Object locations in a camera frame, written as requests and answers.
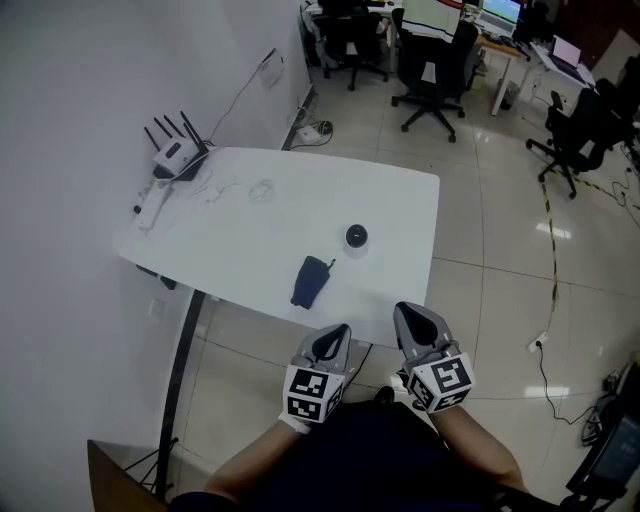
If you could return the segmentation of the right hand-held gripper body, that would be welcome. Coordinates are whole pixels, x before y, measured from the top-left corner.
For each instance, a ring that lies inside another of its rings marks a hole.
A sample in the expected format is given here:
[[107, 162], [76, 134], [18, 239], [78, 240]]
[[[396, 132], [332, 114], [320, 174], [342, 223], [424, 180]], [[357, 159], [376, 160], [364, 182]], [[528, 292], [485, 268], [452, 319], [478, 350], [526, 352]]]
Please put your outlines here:
[[403, 386], [429, 414], [460, 405], [476, 385], [469, 355], [456, 341], [404, 349], [398, 375]]

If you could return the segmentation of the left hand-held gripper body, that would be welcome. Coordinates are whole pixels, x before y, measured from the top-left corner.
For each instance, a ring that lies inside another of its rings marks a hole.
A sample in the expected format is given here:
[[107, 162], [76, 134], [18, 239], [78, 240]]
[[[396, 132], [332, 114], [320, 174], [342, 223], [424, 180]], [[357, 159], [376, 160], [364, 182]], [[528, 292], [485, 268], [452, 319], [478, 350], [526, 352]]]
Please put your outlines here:
[[341, 402], [354, 374], [354, 367], [295, 356], [286, 370], [284, 412], [301, 422], [323, 423]]

